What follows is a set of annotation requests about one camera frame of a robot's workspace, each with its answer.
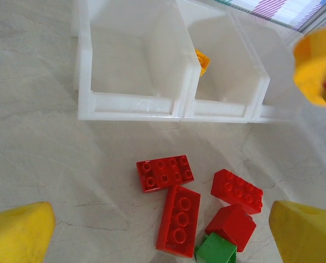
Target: lego duplo brick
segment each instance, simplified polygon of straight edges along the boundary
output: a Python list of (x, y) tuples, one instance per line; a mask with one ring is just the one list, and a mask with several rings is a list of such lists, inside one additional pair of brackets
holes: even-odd
[(236, 263), (237, 247), (216, 233), (204, 238), (201, 246), (196, 247), (198, 263)]
[(194, 180), (185, 155), (137, 162), (136, 166), (144, 193)]
[(205, 232), (209, 235), (213, 232), (237, 246), (237, 251), (242, 252), (252, 236), (256, 224), (246, 214), (239, 204), (221, 208)]
[(229, 204), (240, 204), (249, 215), (261, 212), (262, 189), (226, 169), (215, 173), (211, 194)]
[(192, 258), (201, 195), (180, 185), (169, 188), (156, 248)]

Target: yellow lego brick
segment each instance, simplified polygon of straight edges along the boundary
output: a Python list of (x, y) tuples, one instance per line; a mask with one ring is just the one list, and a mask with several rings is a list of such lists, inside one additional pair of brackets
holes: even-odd
[(275, 201), (268, 221), (284, 263), (326, 263), (326, 210)]
[(55, 227), (50, 203), (0, 212), (0, 263), (41, 263)]
[(205, 56), (198, 49), (196, 49), (196, 54), (197, 54), (197, 57), (198, 57), (198, 61), (201, 64), (201, 67), (202, 67), (201, 74), (199, 75), (201, 77), (206, 72), (206, 70), (207, 70), (207, 68), (209, 66), (210, 58)]

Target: marble floor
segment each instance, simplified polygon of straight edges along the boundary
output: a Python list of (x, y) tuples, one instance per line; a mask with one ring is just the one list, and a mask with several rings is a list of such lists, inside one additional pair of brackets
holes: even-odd
[(71, 0), (0, 0), (0, 211), (49, 201), (57, 226), (45, 262), (193, 262), (155, 250), (167, 192), (143, 194), (135, 163), (188, 156), (202, 195), (197, 241), (225, 205), (210, 195), (226, 168), (264, 190), (238, 263), (281, 262), (273, 201), (326, 209), (326, 109), (293, 124), (84, 122), (72, 91)]

